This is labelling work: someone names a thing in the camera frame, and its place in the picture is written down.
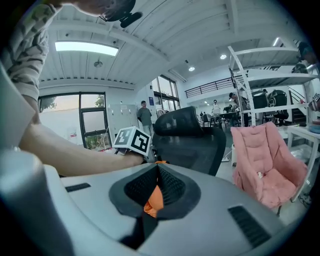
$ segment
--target ceiling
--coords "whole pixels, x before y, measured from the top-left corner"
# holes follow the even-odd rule
[[[126,29],[65,6],[49,27],[49,54],[40,88],[109,85],[137,89],[174,70],[186,79],[228,63],[237,51],[270,46],[277,36],[300,38],[289,16],[272,0],[136,0],[143,17]],[[56,52],[56,41],[116,46],[115,57],[91,52]],[[221,61],[221,53],[228,57]],[[94,67],[100,60],[102,67]],[[196,67],[190,74],[185,63]]]
[[[228,46],[232,46],[235,52],[253,48],[271,47],[275,38],[249,39],[233,42],[229,45],[222,45],[188,58],[186,62],[178,64],[173,68],[183,78],[188,79],[204,71],[217,68],[218,66],[228,65],[230,62],[230,51]],[[221,55],[226,55],[225,59],[220,59]],[[189,67],[194,67],[194,71],[189,71]]]

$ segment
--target metal shelving unit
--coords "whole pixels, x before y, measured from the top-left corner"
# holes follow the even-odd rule
[[[289,47],[266,47],[234,51],[231,46],[228,46],[228,49],[231,52],[230,73],[236,86],[242,126],[244,125],[244,113],[249,113],[254,117],[255,113],[308,107],[308,103],[303,103],[255,109],[251,91],[254,89],[289,85],[303,85],[305,88],[305,86],[307,86],[305,84],[313,79],[319,78],[318,75],[305,73],[281,73],[273,71],[271,74],[268,72],[268,74],[265,75],[248,77],[248,74],[245,72],[245,70],[248,69],[257,69],[261,67],[294,66],[299,62],[297,58],[298,49]],[[240,76],[235,77],[234,72],[240,73]],[[240,91],[246,92],[248,101],[250,102],[250,110],[242,109],[241,97],[239,97]],[[255,118],[252,118],[251,122],[253,126],[256,125]]]

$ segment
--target orange part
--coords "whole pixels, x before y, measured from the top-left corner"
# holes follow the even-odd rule
[[[166,164],[166,161],[156,161],[155,164]],[[155,187],[143,210],[150,216],[156,218],[157,212],[164,208],[164,198],[158,186]]]

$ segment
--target pink cushion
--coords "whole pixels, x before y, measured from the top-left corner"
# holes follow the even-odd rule
[[[266,126],[239,128],[247,152],[248,160],[258,173],[266,173],[273,167],[268,146]]]
[[[275,124],[232,127],[231,133],[237,161],[233,174],[236,186],[269,208],[294,196],[304,182],[307,166],[292,156]]]
[[[296,186],[272,168],[262,178],[263,189],[261,203],[269,208],[279,207],[288,201],[296,192]]]

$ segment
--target desk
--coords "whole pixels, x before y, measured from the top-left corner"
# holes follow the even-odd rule
[[[309,131],[308,127],[301,127],[301,126],[295,126],[295,125],[288,126],[287,133],[288,133],[288,148],[289,148],[289,150],[292,147],[292,140],[293,140],[294,134],[298,135],[302,138],[305,138],[308,141],[313,142],[313,147],[311,149],[311,156],[310,156],[310,160],[309,160],[309,163],[307,166],[307,173],[304,178],[303,184],[300,187],[300,189],[298,190],[298,192],[296,193],[296,195],[291,198],[292,202],[294,202],[298,198],[298,196],[300,195],[302,189],[304,188],[306,180],[309,178],[311,170],[314,167],[315,160],[318,157],[318,146],[319,146],[319,141],[320,141],[320,134],[313,133],[313,132]]]
[[[222,123],[222,122],[221,122],[221,118],[231,119],[233,116],[238,117],[238,113],[239,113],[239,111],[219,114],[219,124]]]

